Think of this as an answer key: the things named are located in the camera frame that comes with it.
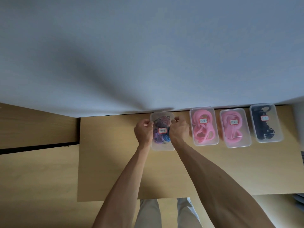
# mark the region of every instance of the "pink strap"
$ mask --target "pink strap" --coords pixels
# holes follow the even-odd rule
[[[201,124],[199,120],[203,118],[207,118],[208,122]],[[215,137],[212,121],[213,117],[209,111],[200,109],[194,112],[192,117],[192,124],[195,125],[193,128],[193,136],[199,144],[210,141]]]
[[[230,120],[238,120],[237,125],[231,125]],[[224,126],[224,133],[226,142],[236,143],[242,140],[243,135],[239,129],[242,127],[243,119],[239,112],[225,111],[222,113],[222,122]]]

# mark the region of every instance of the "white label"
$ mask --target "white label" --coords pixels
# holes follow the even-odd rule
[[[269,116],[268,115],[261,116],[261,121],[268,121],[268,120],[269,120]]]
[[[230,125],[238,125],[239,121],[238,119],[230,120]]]
[[[200,118],[200,123],[201,124],[208,123],[208,119],[207,118]]]
[[[167,128],[158,128],[158,133],[167,133]]]

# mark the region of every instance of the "person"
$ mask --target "person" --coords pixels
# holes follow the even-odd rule
[[[143,168],[153,140],[153,122],[144,119],[134,128],[138,148],[106,197],[92,228],[129,228],[135,213]],[[215,228],[275,228],[254,198],[224,170],[184,141],[189,125],[175,117],[170,139],[183,162]],[[189,199],[178,199],[178,227],[202,227]],[[157,199],[141,200],[135,227],[161,226]]]

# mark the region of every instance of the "transparent lid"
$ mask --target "transparent lid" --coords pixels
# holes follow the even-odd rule
[[[274,104],[252,105],[249,111],[254,134],[258,142],[279,142],[284,139]]]
[[[212,107],[193,108],[189,114],[194,144],[196,146],[218,144],[219,134],[214,109]]]
[[[175,150],[169,136],[171,120],[173,119],[173,113],[156,112],[150,115],[150,120],[154,122],[154,137],[151,144],[153,150]]]
[[[245,110],[227,109],[220,113],[223,139],[228,148],[250,146],[251,136]]]

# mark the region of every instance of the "beige pants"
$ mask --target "beige pants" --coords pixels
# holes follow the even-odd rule
[[[161,221],[157,199],[140,200],[140,209],[134,228],[162,228]],[[190,198],[177,199],[177,227],[202,228]]]

